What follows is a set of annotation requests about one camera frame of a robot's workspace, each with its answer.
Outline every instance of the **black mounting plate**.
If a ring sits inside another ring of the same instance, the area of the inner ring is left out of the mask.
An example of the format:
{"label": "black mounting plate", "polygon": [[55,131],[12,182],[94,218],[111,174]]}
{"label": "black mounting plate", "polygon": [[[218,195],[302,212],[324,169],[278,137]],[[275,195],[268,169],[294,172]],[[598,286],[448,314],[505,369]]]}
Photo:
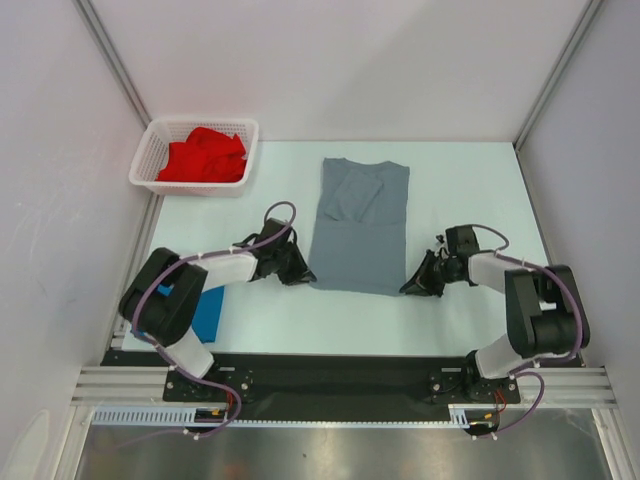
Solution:
{"label": "black mounting plate", "polygon": [[[224,369],[211,371],[204,379],[233,388],[243,402],[251,400],[252,372],[248,369]],[[164,384],[162,400],[165,402],[217,403],[226,402],[227,394],[218,388],[192,382],[175,370],[169,371]]]}
{"label": "black mounting plate", "polygon": [[438,369],[429,372],[430,401],[436,405],[450,403],[495,404],[494,393],[500,390],[509,404],[520,403],[518,383],[508,378],[480,379],[474,385],[463,385],[462,372]]}

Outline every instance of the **gray t-shirt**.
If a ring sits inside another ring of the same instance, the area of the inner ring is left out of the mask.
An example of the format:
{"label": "gray t-shirt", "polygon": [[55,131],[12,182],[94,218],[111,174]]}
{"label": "gray t-shirt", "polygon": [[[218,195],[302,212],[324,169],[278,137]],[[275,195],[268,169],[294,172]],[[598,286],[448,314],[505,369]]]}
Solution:
{"label": "gray t-shirt", "polygon": [[409,167],[322,164],[309,266],[321,290],[399,295],[405,283]]}

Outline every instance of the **white plastic basket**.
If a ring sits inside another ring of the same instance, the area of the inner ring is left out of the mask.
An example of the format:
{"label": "white plastic basket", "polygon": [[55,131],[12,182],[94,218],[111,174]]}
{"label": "white plastic basket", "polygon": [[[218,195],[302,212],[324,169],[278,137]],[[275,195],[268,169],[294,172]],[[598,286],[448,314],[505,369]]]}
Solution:
{"label": "white plastic basket", "polygon": [[[231,137],[238,135],[247,151],[244,175],[235,183],[157,182],[158,172],[169,160],[169,144],[184,142],[196,127],[207,127]],[[239,197],[253,170],[258,144],[258,124],[251,119],[220,119],[198,116],[163,117],[153,120],[144,132],[133,157],[129,181],[158,195]]]}

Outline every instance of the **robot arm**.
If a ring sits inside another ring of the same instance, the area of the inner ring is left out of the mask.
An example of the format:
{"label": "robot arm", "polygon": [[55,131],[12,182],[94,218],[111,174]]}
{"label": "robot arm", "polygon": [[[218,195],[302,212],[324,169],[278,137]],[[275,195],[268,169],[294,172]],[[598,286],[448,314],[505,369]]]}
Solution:
{"label": "robot arm", "polygon": [[[466,281],[505,295],[507,334],[470,354],[473,376],[503,378],[531,362],[571,351],[579,334],[574,311],[558,285],[543,272],[480,250],[470,225],[447,229],[446,242],[444,237],[438,239],[443,247],[437,254],[427,250],[418,271],[400,289],[401,293],[440,297],[447,283]],[[564,265],[547,269],[566,285],[580,309],[580,346],[584,348],[589,343],[589,325],[571,269]],[[541,303],[551,308],[543,309]]]}
{"label": "robot arm", "polygon": [[[252,234],[236,244],[242,248],[272,237],[285,224],[268,219],[259,234]],[[166,248],[153,251],[120,301],[118,311],[132,321],[144,292],[156,278],[180,259]],[[164,291],[151,294],[138,320],[140,331],[161,345],[164,353],[191,375],[202,378],[212,367],[214,358],[200,342],[191,322],[203,291],[238,282],[252,282],[276,274],[287,286],[316,281],[298,250],[297,235],[290,229],[272,243],[245,253],[203,258],[185,263],[163,282]]]}

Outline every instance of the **white wall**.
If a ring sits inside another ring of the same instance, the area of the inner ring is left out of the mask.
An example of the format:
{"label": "white wall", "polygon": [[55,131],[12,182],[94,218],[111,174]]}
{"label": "white wall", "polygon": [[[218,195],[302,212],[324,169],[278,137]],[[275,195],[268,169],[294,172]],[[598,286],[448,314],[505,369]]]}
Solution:
{"label": "white wall", "polygon": [[145,200],[127,182],[142,128],[72,2],[2,2],[0,18],[1,470],[40,409],[45,463],[59,448]]}
{"label": "white wall", "polygon": [[640,453],[640,3],[608,2],[522,160],[554,255],[574,269],[592,340]]}
{"label": "white wall", "polygon": [[586,0],[94,0],[152,116],[513,141]]}

